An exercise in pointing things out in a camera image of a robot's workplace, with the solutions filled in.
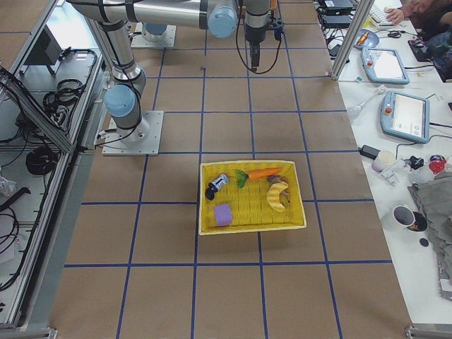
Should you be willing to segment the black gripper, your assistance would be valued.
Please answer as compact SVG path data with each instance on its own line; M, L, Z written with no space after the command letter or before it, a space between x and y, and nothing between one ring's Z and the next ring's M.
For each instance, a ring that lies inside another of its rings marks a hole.
M260 44L266 38L270 10L270 0L244 1L245 13L245 39L250 45L251 69L260 65Z

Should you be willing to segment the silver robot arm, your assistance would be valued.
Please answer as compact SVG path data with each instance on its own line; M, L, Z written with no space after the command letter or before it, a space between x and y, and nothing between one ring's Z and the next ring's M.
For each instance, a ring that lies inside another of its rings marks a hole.
M105 93L105 107L116 126L116 138L103 144L109 154L158 152L163 113L144 111L141 97L146 75L135 60L126 22L149 25L148 34L163 35L170 25L208 30L229 37L244 18L245 40L251 48L251 68L260 62L260 44L270 30L269 1L72 1L83 15L111 64L114 85Z
M148 42L159 42L167 35L167 25L143 23L142 36Z

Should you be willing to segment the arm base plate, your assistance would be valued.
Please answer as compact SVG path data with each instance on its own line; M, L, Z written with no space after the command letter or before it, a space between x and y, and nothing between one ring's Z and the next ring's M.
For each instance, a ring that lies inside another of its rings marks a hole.
M157 155L160 148L160 139L164 112L162 110L150 110L142 113L141 123L135 131L124 139L128 133L119 129L119 133L106 135L102 154L106 156L135 156Z
M164 49L173 48L175 43L175 35L177 27L175 25L167 25L167 35L165 39L159 42L148 42L144 40L141 30L143 23L138 23L133 32L131 47L134 49Z

